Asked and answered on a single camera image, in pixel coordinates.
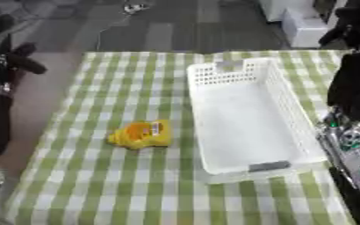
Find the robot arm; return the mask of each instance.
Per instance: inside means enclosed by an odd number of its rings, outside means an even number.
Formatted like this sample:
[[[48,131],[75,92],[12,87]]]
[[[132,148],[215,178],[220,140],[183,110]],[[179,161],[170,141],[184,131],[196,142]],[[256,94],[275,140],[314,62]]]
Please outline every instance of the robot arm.
[[[343,56],[330,84],[327,103],[331,110],[318,125],[317,138],[334,166],[332,174],[342,178],[340,186],[346,183],[352,189],[349,196],[356,196],[357,203],[349,205],[360,210],[360,3],[335,13],[340,22],[320,44],[343,40],[352,51]]]
[[[342,58],[328,91],[328,105],[338,106],[351,120],[360,121],[360,4],[338,9],[336,15],[340,23],[320,39],[320,44],[344,40],[354,50]]]

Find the floor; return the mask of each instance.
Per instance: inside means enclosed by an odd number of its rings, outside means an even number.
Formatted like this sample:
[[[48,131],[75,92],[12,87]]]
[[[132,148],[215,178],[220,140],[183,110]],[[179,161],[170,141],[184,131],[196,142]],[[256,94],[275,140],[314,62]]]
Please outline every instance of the floor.
[[[34,58],[44,63],[48,72],[44,76],[28,75],[18,87],[12,109],[13,139],[0,157],[0,166],[8,172],[8,190],[3,199],[18,182],[84,52],[208,54],[289,49],[280,26],[265,22],[256,0],[240,0],[240,4],[225,8],[219,7],[218,1],[129,0],[131,4],[152,6],[127,17],[122,11],[123,0],[25,0],[27,10],[20,10],[20,4],[11,0],[0,0],[0,9],[17,18],[31,18],[31,13],[56,18],[37,20],[14,34],[15,45],[37,43]]]

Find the gray carpet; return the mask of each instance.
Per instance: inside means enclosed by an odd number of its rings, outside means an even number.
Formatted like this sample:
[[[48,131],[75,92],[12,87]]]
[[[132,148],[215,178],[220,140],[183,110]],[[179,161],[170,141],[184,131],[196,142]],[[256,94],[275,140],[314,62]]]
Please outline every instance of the gray carpet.
[[[72,12],[71,7],[76,7],[77,12],[68,19],[39,21],[16,34],[19,41],[37,42],[40,52],[97,50],[206,54],[288,48],[279,25],[265,22],[256,0],[240,0],[239,4],[228,7],[220,7],[219,0],[131,0],[131,3],[148,2],[153,6],[129,18],[123,14],[120,0],[55,0],[63,4],[59,7],[54,7],[51,1],[25,0],[25,5],[30,12],[42,17],[67,16]],[[97,49],[97,36],[109,25],[112,28],[102,32]]]

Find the white cabinet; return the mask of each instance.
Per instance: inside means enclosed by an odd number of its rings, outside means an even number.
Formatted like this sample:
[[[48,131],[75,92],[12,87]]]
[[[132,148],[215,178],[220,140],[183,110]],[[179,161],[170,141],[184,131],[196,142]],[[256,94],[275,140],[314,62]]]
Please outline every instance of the white cabinet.
[[[282,21],[284,11],[290,7],[313,7],[313,0],[259,0],[266,20]]]

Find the white box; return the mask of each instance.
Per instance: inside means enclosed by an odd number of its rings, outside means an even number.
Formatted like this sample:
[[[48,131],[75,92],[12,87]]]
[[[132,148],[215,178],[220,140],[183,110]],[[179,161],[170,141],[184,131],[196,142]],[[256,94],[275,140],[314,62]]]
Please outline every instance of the white box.
[[[268,22],[282,21],[287,8],[313,6],[313,0],[259,0],[259,3]]]
[[[328,26],[312,8],[288,8],[282,27],[291,47],[319,47],[318,41],[328,31]]]
[[[205,171],[196,176],[205,182],[271,178],[326,160],[275,59],[194,64],[187,76]]]

